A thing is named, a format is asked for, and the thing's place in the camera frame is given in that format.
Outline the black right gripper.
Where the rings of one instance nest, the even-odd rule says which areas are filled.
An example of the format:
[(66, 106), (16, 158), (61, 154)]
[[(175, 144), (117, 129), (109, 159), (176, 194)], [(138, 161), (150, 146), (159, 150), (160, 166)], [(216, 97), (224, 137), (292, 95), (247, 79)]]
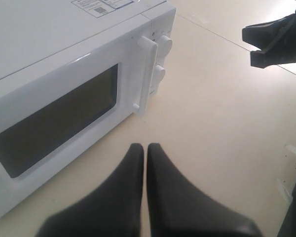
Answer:
[[(285, 27), (284, 38), (270, 43), (283, 27)], [(252, 67), (266, 68), (296, 63), (296, 10), (293, 14), (278, 20), (244, 27), (242, 41), (258, 49), (264, 48), (250, 52)]]

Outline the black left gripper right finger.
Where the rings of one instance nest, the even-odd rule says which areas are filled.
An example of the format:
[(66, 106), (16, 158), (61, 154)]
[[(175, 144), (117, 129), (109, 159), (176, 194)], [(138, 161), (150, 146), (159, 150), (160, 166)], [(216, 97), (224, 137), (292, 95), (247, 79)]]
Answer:
[(251, 219), (200, 191), (158, 143), (147, 153), (147, 197), (153, 237), (260, 237)]

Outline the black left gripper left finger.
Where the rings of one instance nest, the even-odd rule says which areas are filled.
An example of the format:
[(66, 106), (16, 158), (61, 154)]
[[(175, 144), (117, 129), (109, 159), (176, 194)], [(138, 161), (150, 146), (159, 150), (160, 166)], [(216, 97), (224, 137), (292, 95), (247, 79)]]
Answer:
[(144, 149), (131, 144), (113, 173), (93, 192), (52, 215), (39, 237), (139, 237)]

